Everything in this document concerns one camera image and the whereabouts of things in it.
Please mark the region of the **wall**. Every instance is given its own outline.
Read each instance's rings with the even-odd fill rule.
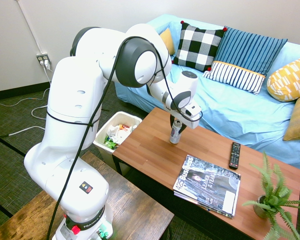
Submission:
[[[300,0],[19,0],[44,52],[69,56],[77,32],[98,26],[125,32],[161,14],[300,44]],[[15,0],[0,0],[0,91],[47,82],[37,45]]]

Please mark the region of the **warning label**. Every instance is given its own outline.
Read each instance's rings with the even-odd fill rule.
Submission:
[[[90,186],[88,183],[86,183],[85,181],[80,185],[80,188],[86,193],[90,193],[91,190],[93,189],[92,186]]]

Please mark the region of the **white trash bin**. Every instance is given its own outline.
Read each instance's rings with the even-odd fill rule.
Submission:
[[[107,136],[107,131],[108,131],[109,127],[111,125],[115,127],[120,124],[129,126],[129,127],[133,127],[134,125],[138,126],[141,122],[142,122],[142,119],[139,117],[133,116],[124,111],[118,111],[96,133],[93,144],[96,145],[96,147],[99,149],[104,162],[108,166],[110,166],[112,169],[117,170],[115,163],[114,163],[114,159],[112,157],[112,154],[115,152],[115,150],[111,149],[105,145],[105,138]],[[130,169],[129,166],[127,166],[121,162],[120,162],[120,168],[122,171],[122,175],[125,175]]]

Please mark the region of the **sticker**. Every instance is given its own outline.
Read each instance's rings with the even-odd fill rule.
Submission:
[[[90,186],[88,183],[86,183],[85,181],[80,185],[80,188],[86,193],[90,193],[91,190],[93,189],[92,186]]]
[[[77,239],[77,236],[70,229],[68,229],[65,224],[63,224],[63,226],[61,227],[60,233],[62,234],[65,240]]]

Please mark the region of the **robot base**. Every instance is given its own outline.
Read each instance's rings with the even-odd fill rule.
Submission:
[[[91,228],[74,234],[66,227],[64,218],[57,228],[52,240],[104,240],[109,239],[114,230],[112,228],[113,212],[109,204],[105,204],[105,210],[100,220]]]

